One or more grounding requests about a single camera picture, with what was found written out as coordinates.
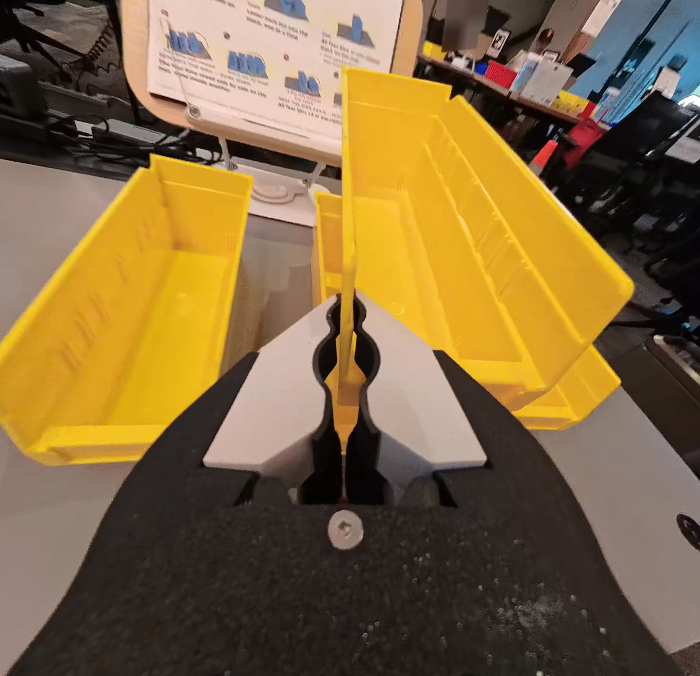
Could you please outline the row of small yellow bins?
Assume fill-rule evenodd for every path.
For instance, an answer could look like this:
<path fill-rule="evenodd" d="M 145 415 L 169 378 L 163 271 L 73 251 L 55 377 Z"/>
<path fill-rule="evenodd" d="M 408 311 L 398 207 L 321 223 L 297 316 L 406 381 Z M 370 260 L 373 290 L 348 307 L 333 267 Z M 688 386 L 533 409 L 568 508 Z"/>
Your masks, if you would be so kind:
<path fill-rule="evenodd" d="M 561 90 L 553 100 L 551 108 L 574 117 L 589 117 L 596 104 L 566 90 Z"/>

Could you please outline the printed instruction sheet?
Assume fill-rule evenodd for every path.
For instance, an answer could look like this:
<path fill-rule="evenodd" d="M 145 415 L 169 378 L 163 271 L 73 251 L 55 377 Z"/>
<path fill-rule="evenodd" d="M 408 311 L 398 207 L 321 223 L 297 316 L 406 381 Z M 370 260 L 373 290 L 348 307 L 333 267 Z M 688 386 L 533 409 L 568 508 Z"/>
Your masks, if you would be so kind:
<path fill-rule="evenodd" d="M 339 140 L 342 68 L 388 73 L 404 0 L 148 0 L 149 93 Z"/>

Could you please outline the orange traffic cone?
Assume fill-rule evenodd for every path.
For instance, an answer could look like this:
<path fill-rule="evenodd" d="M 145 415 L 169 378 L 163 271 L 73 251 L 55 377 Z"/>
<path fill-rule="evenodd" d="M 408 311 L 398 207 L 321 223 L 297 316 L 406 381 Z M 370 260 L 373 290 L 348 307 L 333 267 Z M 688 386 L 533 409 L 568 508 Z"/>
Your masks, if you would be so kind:
<path fill-rule="evenodd" d="M 544 146 L 534 155 L 533 159 L 529 163 L 529 169 L 537 177 L 539 177 L 544 171 L 546 165 L 550 161 L 552 155 L 556 151 L 558 141 L 550 139 Z"/>

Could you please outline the light blue packet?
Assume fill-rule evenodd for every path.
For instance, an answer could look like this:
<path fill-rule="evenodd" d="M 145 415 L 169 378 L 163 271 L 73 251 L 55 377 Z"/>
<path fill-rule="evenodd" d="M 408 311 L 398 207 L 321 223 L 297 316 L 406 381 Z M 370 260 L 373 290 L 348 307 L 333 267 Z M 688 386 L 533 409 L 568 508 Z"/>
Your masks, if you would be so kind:
<path fill-rule="evenodd" d="M 517 66 L 517 74 L 510 86 L 510 90 L 514 94 L 520 94 L 524 87 L 528 84 L 535 70 L 542 60 L 542 55 L 531 50 L 521 50 L 515 58 L 511 60 L 512 67 Z"/>

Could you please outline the grey desk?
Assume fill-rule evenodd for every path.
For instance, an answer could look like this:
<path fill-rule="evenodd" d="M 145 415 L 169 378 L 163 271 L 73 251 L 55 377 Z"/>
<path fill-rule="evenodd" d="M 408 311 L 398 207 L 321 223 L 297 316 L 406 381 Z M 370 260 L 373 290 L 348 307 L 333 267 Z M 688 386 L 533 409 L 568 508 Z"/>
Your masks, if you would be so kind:
<path fill-rule="evenodd" d="M 124 181 L 1 161 L 1 334 Z M 242 253 L 266 343 L 311 310 L 312 230 L 250 216 Z M 671 654 L 699 642 L 699 479 L 634 400 L 614 391 L 576 426 L 534 432 L 574 491 L 626 597 Z M 130 464 L 44 467 L 1 433 L 1 673 L 63 597 Z"/>

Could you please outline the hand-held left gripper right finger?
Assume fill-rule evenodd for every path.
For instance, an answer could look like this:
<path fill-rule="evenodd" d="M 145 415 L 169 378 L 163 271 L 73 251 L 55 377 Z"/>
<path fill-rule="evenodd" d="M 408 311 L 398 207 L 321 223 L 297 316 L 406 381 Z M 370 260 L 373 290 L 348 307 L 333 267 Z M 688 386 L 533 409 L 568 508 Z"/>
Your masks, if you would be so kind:
<path fill-rule="evenodd" d="M 354 364 L 364 380 L 346 446 L 353 505 L 454 505 L 436 473 L 486 453 L 436 351 L 375 301 L 354 296 Z"/>

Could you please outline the white box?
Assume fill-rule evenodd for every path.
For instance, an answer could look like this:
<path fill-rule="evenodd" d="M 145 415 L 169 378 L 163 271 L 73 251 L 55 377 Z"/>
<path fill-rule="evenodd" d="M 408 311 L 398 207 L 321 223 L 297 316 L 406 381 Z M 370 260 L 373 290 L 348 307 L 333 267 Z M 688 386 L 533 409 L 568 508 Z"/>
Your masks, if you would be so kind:
<path fill-rule="evenodd" d="M 543 106 L 551 106 L 573 69 L 553 59 L 542 58 L 530 79 L 529 99 Z"/>

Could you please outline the wooden instruction board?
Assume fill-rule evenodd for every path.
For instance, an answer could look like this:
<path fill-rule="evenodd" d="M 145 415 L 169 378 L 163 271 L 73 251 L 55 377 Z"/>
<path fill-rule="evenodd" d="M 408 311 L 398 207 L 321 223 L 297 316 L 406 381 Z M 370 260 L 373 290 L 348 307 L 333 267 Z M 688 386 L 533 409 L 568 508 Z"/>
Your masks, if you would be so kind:
<path fill-rule="evenodd" d="M 158 97 L 147 90 L 149 34 L 148 0 L 120 0 L 122 59 L 127 82 L 137 100 L 157 119 L 181 128 L 270 151 L 340 167 L 339 140 L 313 140 L 266 128 L 248 120 L 228 118 L 213 111 L 192 113 L 186 103 Z M 412 77 L 421 50 L 423 0 L 404 0 L 390 72 Z"/>

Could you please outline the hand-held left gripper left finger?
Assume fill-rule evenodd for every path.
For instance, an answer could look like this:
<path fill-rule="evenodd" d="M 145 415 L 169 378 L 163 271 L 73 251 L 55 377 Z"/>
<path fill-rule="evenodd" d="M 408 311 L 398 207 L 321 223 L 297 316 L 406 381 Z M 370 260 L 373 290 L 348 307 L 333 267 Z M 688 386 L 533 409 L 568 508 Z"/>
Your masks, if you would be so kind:
<path fill-rule="evenodd" d="M 297 488 L 307 504 L 337 503 L 342 445 L 327 384 L 337 365 L 342 300 L 333 296 L 258 352 L 203 464 Z"/>

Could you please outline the yellow plastic bin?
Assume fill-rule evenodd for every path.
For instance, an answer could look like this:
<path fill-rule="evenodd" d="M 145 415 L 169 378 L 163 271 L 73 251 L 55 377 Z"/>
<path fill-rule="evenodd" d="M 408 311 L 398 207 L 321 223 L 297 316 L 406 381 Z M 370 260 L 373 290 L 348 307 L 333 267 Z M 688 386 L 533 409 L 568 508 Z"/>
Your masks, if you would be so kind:
<path fill-rule="evenodd" d="M 46 466 L 139 460 L 225 358 L 250 174 L 151 156 L 1 341 L 1 428 Z"/>
<path fill-rule="evenodd" d="M 634 283 L 463 97 L 342 72 L 343 297 L 362 291 L 512 412 L 607 394 L 584 379 Z"/>
<path fill-rule="evenodd" d="M 316 224 L 311 257 L 312 305 L 320 306 L 339 293 L 342 277 L 342 198 L 316 191 Z M 326 383 L 332 395 L 334 423 L 342 448 L 357 423 L 358 398 L 365 377 L 354 361 L 356 338 L 352 336 L 349 369 L 345 379 L 339 366 Z M 515 411 L 529 430 L 556 431 L 576 425 L 608 398 L 620 385 L 617 374 L 589 347 L 559 382 L 534 402 Z"/>

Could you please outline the red basket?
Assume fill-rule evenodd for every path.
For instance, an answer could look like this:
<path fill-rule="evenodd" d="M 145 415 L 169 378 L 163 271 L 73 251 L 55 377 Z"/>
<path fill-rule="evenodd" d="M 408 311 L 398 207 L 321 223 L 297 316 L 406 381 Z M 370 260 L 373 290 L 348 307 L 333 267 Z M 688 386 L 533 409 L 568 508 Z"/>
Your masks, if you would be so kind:
<path fill-rule="evenodd" d="M 492 59 L 488 62 L 484 77 L 493 84 L 510 90 L 517 74 L 518 71 L 516 69 L 512 69 Z"/>

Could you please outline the black office chair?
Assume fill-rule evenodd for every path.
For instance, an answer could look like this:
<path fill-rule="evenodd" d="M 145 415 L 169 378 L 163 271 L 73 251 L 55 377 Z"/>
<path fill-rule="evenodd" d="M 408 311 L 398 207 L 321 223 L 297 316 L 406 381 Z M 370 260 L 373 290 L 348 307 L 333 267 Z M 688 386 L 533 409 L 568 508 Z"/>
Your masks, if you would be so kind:
<path fill-rule="evenodd" d="M 651 252 L 699 234 L 699 105 L 654 92 L 590 144 L 560 135 L 540 179 L 597 240 Z"/>

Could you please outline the black power adapter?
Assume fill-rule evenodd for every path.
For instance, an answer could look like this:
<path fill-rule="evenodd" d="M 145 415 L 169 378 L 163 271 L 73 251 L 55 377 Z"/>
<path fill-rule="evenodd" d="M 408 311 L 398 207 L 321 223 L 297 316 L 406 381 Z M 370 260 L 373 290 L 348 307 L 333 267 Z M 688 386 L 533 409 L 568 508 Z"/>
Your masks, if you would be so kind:
<path fill-rule="evenodd" d="M 162 132 L 135 126 L 117 119 L 107 119 L 92 125 L 92 132 L 94 136 L 110 135 L 115 138 L 146 144 L 155 144 L 165 138 Z"/>

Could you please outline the long background table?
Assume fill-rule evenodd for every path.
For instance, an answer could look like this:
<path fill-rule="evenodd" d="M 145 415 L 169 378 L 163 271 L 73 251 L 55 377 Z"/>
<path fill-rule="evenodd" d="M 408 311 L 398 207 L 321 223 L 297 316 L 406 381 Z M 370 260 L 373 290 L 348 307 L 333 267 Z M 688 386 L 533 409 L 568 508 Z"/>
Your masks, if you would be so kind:
<path fill-rule="evenodd" d="M 495 125 L 494 119 L 498 110 L 542 121 L 547 128 L 556 130 L 569 130 L 584 120 L 590 120 L 590 117 L 583 113 L 574 114 L 573 111 L 526 99 L 471 69 L 454 66 L 443 59 L 423 53 L 417 55 L 414 76 L 448 85 L 452 97 L 465 96 L 492 125 Z"/>

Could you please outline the black tray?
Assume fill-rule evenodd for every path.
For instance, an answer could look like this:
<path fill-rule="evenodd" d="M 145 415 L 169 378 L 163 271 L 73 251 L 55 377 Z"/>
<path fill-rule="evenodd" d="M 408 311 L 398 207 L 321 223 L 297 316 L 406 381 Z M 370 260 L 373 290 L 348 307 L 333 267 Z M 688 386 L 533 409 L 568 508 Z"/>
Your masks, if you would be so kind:
<path fill-rule="evenodd" d="M 699 372 L 679 339 L 654 336 L 629 353 L 626 391 L 667 441 L 699 446 Z"/>

